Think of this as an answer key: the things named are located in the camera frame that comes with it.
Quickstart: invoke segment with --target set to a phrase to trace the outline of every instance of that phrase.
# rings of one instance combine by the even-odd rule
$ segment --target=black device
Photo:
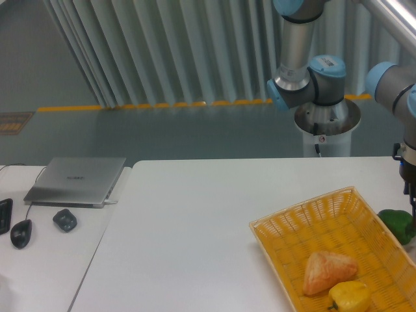
[[[11,198],[0,201],[0,235],[10,230],[12,208],[13,200]]]
[[[10,231],[10,240],[17,249],[26,247],[32,235],[32,220],[26,219],[16,223]]]
[[[68,209],[59,211],[53,217],[53,221],[61,230],[65,231],[66,233],[77,226],[77,218]]]

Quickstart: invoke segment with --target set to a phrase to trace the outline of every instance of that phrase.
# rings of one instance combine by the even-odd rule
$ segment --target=laptop
[[[125,158],[55,157],[24,198],[27,205],[102,208]]]

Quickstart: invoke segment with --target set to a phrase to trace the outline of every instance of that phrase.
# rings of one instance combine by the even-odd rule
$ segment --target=black mouse
[[[27,219],[16,223],[10,231],[10,239],[17,249],[26,247],[32,235],[32,220]]]

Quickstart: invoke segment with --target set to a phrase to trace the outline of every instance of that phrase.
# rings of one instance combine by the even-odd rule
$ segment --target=white table
[[[72,311],[290,311],[248,224],[350,185],[410,211],[390,157],[139,162]]]
[[[11,227],[25,219],[23,198],[42,166],[11,166],[0,171],[0,200],[13,199]],[[117,200],[130,168],[125,168],[112,194]],[[32,237],[24,249],[0,235],[0,311],[67,311],[91,262],[116,205],[102,209],[70,208],[78,225],[64,233],[52,221],[63,207],[32,206]]]

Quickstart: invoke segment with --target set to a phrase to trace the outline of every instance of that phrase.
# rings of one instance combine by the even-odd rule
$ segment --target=blue joint cap
[[[311,59],[309,67],[326,77],[343,78],[346,75],[344,61],[333,55],[318,55]]]
[[[375,67],[367,74],[367,78],[365,78],[365,91],[370,94],[373,99],[376,99],[376,89],[380,79],[384,73],[394,65],[396,64],[392,62],[382,62],[375,65]]]
[[[408,97],[408,109],[410,114],[416,118],[416,84],[410,89],[410,94]]]
[[[273,79],[267,81],[267,92],[268,96],[272,99],[273,104],[278,108],[280,111],[288,111],[289,107],[287,106],[286,102],[280,96],[277,86],[274,84]]]
[[[275,9],[283,16],[295,14],[303,3],[304,0],[273,0]]]

